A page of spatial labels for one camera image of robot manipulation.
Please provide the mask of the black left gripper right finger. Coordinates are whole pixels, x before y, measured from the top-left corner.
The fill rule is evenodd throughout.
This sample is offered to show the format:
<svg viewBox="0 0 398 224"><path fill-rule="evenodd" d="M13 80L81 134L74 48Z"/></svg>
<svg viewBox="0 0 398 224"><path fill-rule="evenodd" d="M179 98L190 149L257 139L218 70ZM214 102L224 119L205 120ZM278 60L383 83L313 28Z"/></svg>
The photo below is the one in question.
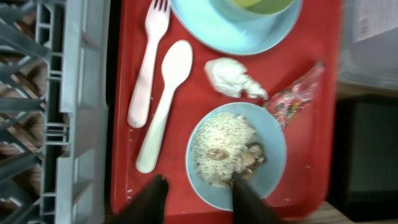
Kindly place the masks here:
<svg viewBox="0 0 398 224"><path fill-rule="evenodd" d="M279 224L280 218L264 203L243 177L232 175L233 223Z"/></svg>

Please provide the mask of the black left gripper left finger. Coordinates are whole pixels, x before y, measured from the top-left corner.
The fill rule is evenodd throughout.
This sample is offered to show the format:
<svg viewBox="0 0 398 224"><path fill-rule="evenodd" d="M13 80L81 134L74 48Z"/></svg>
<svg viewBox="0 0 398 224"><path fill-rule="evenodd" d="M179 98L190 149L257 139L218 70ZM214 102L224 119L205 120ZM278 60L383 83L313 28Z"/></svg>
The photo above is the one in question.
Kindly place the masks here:
<svg viewBox="0 0 398 224"><path fill-rule="evenodd" d="M156 175L109 223L163 224L168 192L167 179Z"/></svg>

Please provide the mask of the light blue food bowl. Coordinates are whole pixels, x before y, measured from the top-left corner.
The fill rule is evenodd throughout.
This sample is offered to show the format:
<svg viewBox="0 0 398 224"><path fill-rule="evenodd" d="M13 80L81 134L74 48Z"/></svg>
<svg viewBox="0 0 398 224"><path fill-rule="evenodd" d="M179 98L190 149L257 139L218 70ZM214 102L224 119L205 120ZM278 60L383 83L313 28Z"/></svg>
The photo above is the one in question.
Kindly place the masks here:
<svg viewBox="0 0 398 224"><path fill-rule="evenodd" d="M228 103L215 108L204 116L192 131L187 145L185 167L190 185L207 204L220 210L233 209L232 186L219 187L207 184L197 174L191 157L193 136L204 120L218 113L234 113L245 116L248 123L257 130L258 141L264 146L267 161L260 165L254 177L246 179L249 186L261 199L267 198L277 187L284 173L287 151L284 133L275 118L264 108L245 102Z"/></svg>

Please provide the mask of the red candy wrapper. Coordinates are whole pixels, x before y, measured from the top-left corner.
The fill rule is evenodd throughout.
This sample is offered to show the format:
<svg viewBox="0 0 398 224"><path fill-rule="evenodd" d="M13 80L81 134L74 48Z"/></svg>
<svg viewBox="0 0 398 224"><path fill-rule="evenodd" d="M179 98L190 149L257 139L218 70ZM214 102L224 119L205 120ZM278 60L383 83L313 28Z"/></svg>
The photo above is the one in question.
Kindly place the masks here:
<svg viewBox="0 0 398 224"><path fill-rule="evenodd" d="M324 71L323 62L316 62L306 74L271 96L262 107L284 129L295 118L295 115L313 100Z"/></svg>

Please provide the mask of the white napkin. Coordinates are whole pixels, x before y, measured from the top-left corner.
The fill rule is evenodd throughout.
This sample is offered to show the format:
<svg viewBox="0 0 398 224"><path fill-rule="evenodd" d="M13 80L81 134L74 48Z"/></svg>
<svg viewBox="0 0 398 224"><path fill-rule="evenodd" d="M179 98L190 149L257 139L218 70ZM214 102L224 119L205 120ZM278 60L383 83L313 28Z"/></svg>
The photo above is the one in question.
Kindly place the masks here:
<svg viewBox="0 0 398 224"><path fill-rule="evenodd" d="M246 72L247 68L232 58L209 60L204 71L212 85L219 93L231 98L240 98L244 93L248 98L268 100L268 93Z"/></svg>

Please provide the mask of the white plastic spoon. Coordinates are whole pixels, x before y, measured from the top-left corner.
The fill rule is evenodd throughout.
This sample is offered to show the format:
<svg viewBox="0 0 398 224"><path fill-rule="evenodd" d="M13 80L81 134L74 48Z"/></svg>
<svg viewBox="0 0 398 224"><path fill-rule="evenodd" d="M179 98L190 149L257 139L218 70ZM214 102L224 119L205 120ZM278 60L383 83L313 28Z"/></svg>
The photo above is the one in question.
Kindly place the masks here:
<svg viewBox="0 0 398 224"><path fill-rule="evenodd" d="M136 169L148 174L155 169L174 93L189 76L193 65L193 49L186 40L174 43L162 62L164 90L139 151Z"/></svg>

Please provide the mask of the pink plastic fork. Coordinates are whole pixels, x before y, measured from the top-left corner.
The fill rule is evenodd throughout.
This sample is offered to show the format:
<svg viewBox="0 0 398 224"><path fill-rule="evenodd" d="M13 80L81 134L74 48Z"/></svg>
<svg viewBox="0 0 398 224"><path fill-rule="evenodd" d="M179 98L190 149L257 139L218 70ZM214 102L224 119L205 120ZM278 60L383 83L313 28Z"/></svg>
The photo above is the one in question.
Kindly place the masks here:
<svg viewBox="0 0 398 224"><path fill-rule="evenodd" d="M153 0L145 19L146 49L127 112L127 122L133 128L141 128L147 122L157 49L169 23L169 1Z"/></svg>

